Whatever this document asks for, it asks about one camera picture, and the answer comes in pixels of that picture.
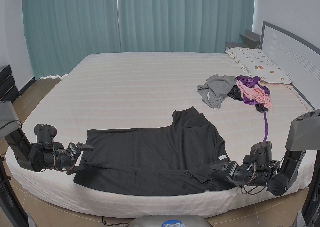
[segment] floor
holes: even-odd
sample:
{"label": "floor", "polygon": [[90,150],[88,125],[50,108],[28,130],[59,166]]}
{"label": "floor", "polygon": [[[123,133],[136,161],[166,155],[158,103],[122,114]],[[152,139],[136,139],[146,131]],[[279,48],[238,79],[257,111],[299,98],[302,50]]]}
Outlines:
{"label": "floor", "polygon": [[[34,110],[43,97],[58,83],[60,79],[40,79],[35,82],[21,97],[14,103],[14,109],[22,123]],[[0,141],[0,154],[8,149],[4,139]],[[101,216],[89,215],[74,212],[48,202],[45,202],[23,189],[16,181],[6,162],[4,161],[7,175],[11,176],[10,183],[23,208],[33,217],[38,227],[95,227],[104,226]],[[291,226],[294,218],[303,205],[307,196],[308,188],[299,190],[296,193],[286,196],[259,202],[243,208],[234,209],[224,214],[207,218],[207,221],[214,227],[284,227]],[[107,224],[130,222],[132,219],[104,217]],[[0,209],[1,227],[11,227],[11,223]]]}

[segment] curtain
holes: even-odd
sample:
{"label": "curtain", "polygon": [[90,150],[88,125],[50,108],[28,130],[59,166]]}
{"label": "curtain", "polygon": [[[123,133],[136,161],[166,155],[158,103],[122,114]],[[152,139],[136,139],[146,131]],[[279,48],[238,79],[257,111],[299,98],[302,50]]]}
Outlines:
{"label": "curtain", "polygon": [[121,49],[222,53],[253,12],[254,0],[118,0]]}
{"label": "curtain", "polygon": [[69,73],[93,53],[120,52],[117,0],[23,0],[36,79]]}

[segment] pink cloth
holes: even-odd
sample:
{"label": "pink cloth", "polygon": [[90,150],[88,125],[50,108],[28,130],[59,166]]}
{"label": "pink cloth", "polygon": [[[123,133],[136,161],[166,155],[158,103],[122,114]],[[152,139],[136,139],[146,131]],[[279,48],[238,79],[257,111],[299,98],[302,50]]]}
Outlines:
{"label": "pink cloth", "polygon": [[254,87],[246,87],[242,84],[241,81],[237,80],[235,83],[237,87],[241,91],[241,96],[245,95],[249,100],[256,100],[259,104],[263,105],[266,108],[270,108],[272,103],[270,100],[270,96],[265,94],[264,91],[258,85],[254,85]]}

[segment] pillowcase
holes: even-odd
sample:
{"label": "pillowcase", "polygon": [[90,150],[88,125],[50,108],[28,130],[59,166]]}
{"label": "pillowcase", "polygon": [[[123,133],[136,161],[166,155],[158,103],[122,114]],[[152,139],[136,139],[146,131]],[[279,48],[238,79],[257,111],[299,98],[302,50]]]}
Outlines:
{"label": "pillowcase", "polygon": [[258,76],[268,83],[290,84],[289,75],[273,63],[261,49],[234,47],[225,51],[249,77]]}

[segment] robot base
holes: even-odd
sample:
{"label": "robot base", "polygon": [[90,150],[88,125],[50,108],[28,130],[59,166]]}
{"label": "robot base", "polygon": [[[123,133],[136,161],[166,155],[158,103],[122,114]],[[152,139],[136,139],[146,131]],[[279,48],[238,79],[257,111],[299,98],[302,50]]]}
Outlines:
{"label": "robot base", "polygon": [[175,214],[139,217],[127,227],[212,227],[212,225],[197,215]]}

